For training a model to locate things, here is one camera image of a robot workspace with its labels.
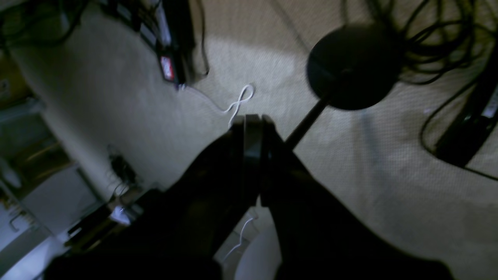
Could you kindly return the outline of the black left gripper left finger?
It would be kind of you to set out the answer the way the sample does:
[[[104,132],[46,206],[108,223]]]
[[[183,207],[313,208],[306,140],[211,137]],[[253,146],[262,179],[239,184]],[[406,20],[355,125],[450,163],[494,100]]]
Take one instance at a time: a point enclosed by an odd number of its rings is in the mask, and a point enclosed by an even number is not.
[[[96,248],[54,258],[45,280],[220,280],[213,256],[245,214],[245,118],[167,190],[125,207],[131,225]]]

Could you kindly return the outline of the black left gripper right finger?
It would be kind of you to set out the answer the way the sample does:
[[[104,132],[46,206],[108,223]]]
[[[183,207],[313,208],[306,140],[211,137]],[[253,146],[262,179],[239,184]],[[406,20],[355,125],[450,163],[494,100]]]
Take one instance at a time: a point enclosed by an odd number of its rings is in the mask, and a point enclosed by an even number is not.
[[[279,241],[278,280],[451,280],[443,263],[391,245],[322,186],[270,117],[244,117],[244,202],[267,207]]]

